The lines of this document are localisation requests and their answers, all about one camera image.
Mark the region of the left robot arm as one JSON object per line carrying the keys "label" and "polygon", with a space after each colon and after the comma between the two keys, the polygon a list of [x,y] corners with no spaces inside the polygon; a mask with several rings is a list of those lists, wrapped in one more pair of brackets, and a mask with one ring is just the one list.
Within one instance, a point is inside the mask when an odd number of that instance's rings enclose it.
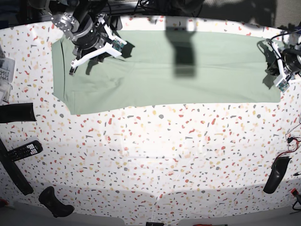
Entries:
{"label": "left robot arm", "polygon": [[266,58],[266,77],[263,83],[270,89],[286,92],[301,81],[301,28],[284,32],[257,43]]}

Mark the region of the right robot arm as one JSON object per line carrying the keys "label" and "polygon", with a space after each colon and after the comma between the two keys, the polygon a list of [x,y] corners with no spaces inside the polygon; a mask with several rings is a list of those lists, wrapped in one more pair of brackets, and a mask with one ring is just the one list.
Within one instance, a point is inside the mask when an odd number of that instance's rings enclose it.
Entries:
{"label": "right robot arm", "polygon": [[103,61],[103,55],[122,55],[127,42],[110,28],[112,10],[107,0],[31,0],[31,7],[50,14],[51,22],[74,44],[70,75],[88,60]]}

